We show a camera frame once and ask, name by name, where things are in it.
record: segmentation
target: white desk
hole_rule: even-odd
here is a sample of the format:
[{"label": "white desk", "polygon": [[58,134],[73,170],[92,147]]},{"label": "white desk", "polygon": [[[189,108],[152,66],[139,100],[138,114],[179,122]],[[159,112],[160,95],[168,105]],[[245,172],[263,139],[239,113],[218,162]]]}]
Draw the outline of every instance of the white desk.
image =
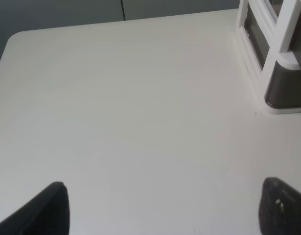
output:
[{"label": "white desk", "polygon": [[53,181],[71,235],[258,235],[301,191],[301,114],[261,111],[237,11],[14,35],[0,63],[0,221]]}]

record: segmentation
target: table surface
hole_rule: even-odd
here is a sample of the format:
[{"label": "table surface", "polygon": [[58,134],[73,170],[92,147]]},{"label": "table surface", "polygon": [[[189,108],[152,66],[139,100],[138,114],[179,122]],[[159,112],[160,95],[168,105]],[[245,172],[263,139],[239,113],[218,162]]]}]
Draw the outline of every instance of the table surface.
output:
[{"label": "table surface", "polygon": [[22,32],[0,62],[0,221],[53,181],[71,235],[258,235],[301,114],[255,101],[237,10]]}]

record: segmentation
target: gray wall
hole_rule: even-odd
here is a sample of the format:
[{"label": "gray wall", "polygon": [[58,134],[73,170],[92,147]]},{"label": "gray wall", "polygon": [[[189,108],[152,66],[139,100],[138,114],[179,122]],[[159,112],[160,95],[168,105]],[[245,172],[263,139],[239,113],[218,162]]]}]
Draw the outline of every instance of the gray wall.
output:
[{"label": "gray wall", "polygon": [[0,0],[0,58],[20,31],[123,19],[121,0]]},{"label": "gray wall", "polygon": [[240,0],[123,0],[127,20],[238,8]]}]

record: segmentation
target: white table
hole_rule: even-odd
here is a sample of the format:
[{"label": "white table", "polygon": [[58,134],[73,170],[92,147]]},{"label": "white table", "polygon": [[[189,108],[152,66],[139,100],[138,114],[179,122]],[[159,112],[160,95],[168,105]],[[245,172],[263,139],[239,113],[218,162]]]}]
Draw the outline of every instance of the white table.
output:
[{"label": "white table", "polygon": [[0,221],[53,181],[71,235],[258,235],[301,191],[301,114],[261,111],[237,11],[22,32],[0,63]]}]

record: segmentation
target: cabinet door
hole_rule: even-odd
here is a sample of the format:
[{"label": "cabinet door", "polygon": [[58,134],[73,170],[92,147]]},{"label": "cabinet door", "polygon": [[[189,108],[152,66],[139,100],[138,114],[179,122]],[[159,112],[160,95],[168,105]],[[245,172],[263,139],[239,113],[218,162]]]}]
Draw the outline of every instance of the cabinet door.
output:
[{"label": "cabinet door", "polygon": [[17,32],[123,19],[121,0],[0,0],[0,58]]},{"label": "cabinet door", "polygon": [[239,0],[123,0],[127,20],[238,8]]}]

